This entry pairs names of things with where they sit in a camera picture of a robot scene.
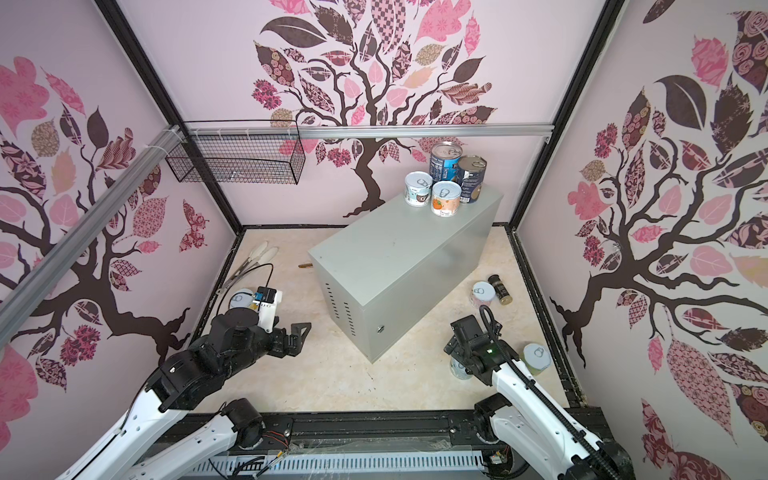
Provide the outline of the light blue white-lid can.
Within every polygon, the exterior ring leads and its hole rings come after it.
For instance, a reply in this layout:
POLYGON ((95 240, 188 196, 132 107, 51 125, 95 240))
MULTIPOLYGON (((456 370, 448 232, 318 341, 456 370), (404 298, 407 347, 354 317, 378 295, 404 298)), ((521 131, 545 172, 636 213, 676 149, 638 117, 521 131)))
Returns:
POLYGON ((472 374, 468 373, 466 368, 456 359, 450 361, 450 370, 452 374, 459 380, 466 381, 472 378, 472 374))

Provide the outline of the yellow label white-lid can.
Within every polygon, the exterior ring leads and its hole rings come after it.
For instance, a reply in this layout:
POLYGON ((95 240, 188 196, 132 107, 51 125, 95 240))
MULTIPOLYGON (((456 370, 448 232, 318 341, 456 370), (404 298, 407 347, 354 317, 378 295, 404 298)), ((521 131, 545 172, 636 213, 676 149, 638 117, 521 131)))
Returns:
POLYGON ((250 308, 254 302, 255 293, 250 289, 236 291, 229 300, 229 308, 250 308))

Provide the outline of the pink small white-lid can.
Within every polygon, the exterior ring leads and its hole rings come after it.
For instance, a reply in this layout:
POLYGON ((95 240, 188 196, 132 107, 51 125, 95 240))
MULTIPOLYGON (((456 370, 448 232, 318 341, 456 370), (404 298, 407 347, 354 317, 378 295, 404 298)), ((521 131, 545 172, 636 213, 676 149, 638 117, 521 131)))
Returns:
POLYGON ((469 296, 470 302, 475 308, 490 306, 495 297, 496 291, 494 287, 486 281, 474 283, 469 296))

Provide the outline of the orange label white-lid can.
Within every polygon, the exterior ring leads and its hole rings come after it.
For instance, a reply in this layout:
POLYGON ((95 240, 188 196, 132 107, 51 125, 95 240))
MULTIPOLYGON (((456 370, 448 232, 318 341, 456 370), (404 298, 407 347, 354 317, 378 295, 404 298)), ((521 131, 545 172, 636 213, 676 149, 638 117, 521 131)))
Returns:
POLYGON ((432 186, 431 211, 447 218, 456 214, 461 197, 461 186, 452 181, 439 181, 432 186))

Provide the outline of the teal label white-lid can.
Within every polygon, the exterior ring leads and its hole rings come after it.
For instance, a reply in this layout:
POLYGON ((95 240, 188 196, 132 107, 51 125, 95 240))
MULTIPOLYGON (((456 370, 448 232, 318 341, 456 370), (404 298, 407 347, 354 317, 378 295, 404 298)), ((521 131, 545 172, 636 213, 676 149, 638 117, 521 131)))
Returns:
POLYGON ((427 172, 414 171, 405 177, 404 200, 413 207, 424 207, 429 203, 433 178, 427 172))

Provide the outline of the dark grey tin can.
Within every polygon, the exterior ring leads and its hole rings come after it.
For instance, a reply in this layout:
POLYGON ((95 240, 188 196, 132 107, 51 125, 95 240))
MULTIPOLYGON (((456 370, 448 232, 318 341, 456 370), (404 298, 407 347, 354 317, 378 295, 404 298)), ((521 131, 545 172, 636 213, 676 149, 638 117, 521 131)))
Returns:
POLYGON ((478 155, 463 156, 458 162, 459 184, 461 186, 460 201, 464 204, 474 203, 482 191, 487 161, 478 155))

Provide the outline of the blue label tin can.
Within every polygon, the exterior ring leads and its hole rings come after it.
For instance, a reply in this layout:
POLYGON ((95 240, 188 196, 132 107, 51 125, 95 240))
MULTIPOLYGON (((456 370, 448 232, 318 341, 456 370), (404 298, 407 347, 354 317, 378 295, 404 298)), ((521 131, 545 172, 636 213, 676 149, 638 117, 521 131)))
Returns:
POLYGON ((462 147, 455 141, 436 143, 430 152, 429 173, 434 182, 454 181, 458 162, 463 155, 462 147))

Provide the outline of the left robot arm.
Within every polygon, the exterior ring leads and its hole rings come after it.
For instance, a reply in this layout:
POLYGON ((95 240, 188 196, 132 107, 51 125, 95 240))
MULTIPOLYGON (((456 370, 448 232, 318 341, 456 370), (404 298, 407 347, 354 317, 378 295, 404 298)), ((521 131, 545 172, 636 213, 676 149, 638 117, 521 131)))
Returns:
POLYGON ((233 447, 252 449, 270 440, 262 415, 245 398, 225 403, 193 433, 159 453, 147 451, 226 381, 264 356, 295 357, 312 325, 268 329, 258 314, 236 308, 214 318, 208 334, 172 355, 148 377, 131 406, 72 466, 64 479, 179 479, 233 447))

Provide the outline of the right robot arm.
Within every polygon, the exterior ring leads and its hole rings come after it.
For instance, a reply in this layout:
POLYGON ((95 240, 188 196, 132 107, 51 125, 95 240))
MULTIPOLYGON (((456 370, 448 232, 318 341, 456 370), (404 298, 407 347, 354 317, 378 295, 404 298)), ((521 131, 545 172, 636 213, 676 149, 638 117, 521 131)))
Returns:
POLYGON ((450 324, 444 351, 494 389, 474 407, 479 438, 503 443, 544 479, 633 479, 626 450, 576 420, 540 386, 520 355, 501 338, 487 306, 450 324))

